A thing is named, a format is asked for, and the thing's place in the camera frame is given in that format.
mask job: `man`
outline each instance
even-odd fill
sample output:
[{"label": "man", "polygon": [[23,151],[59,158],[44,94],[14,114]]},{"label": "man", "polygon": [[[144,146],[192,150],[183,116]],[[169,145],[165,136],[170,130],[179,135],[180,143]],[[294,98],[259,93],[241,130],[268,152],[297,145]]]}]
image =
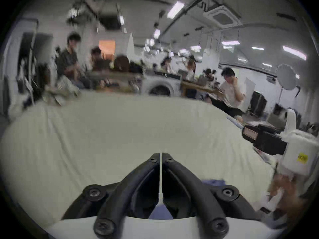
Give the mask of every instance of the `man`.
[{"label": "man", "polygon": [[220,86],[220,89],[224,93],[224,100],[219,101],[209,97],[206,99],[206,102],[211,103],[242,123],[241,116],[243,112],[238,106],[246,97],[246,86],[238,83],[238,78],[230,67],[226,67],[221,75],[225,79],[225,82]]},{"label": "man", "polygon": [[67,41],[66,49],[61,52],[57,60],[58,79],[65,75],[78,88],[90,88],[89,81],[80,75],[80,65],[75,52],[78,43],[81,42],[81,36],[76,32],[72,32]]},{"label": "man", "polygon": [[92,71],[110,70],[109,59],[103,59],[99,47],[91,50]]}]

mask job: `person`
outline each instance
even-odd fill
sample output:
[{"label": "person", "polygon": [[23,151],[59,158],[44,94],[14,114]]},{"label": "person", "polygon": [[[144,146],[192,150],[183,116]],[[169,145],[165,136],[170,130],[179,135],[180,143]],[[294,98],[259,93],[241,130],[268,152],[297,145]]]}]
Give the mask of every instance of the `person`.
[{"label": "person", "polygon": [[186,65],[187,68],[187,76],[186,76],[186,80],[188,81],[193,81],[194,80],[194,75],[195,75],[195,69],[196,69],[196,64],[195,61],[192,59],[189,59]]},{"label": "person", "polygon": [[68,36],[67,47],[57,59],[58,79],[65,75],[78,88],[90,88],[89,81],[80,75],[80,65],[75,51],[79,42],[81,42],[81,36],[77,32],[72,32]]},{"label": "person", "polygon": [[91,61],[92,71],[110,70],[111,60],[102,58],[101,50],[98,46],[91,50]]},{"label": "person", "polygon": [[164,70],[165,73],[171,73],[172,72],[172,66],[171,66],[172,59],[170,57],[164,58],[164,60],[161,62],[161,67]]},{"label": "person", "polygon": [[235,76],[233,69],[230,67],[226,67],[222,71],[221,75],[225,79],[225,82],[220,86],[221,91],[224,93],[224,100],[215,100],[208,96],[206,102],[211,103],[242,123],[243,112],[238,108],[238,106],[246,97],[246,86],[238,83],[238,78]]}]

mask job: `desk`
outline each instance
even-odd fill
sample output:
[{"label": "desk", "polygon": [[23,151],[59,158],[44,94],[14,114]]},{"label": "desk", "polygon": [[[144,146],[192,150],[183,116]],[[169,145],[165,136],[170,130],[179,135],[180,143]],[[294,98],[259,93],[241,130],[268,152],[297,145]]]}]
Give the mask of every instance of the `desk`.
[{"label": "desk", "polygon": [[181,86],[183,87],[183,91],[181,94],[182,97],[185,97],[187,89],[198,90],[198,91],[202,91],[202,92],[216,94],[219,98],[224,97],[224,93],[219,91],[217,88],[213,88],[213,89],[206,88],[206,87],[197,85],[195,83],[189,83],[189,82],[184,82],[184,81],[181,82]]}]

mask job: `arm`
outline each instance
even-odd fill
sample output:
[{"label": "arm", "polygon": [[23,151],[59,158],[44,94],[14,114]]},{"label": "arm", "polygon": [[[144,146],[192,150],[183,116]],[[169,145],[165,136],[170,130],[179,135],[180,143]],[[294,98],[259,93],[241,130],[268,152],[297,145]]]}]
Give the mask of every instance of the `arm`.
[{"label": "arm", "polygon": [[233,86],[234,86],[234,91],[235,91],[235,98],[237,101],[241,102],[245,98],[245,95],[242,94],[240,89],[238,88],[237,80],[238,79],[233,76]]}]

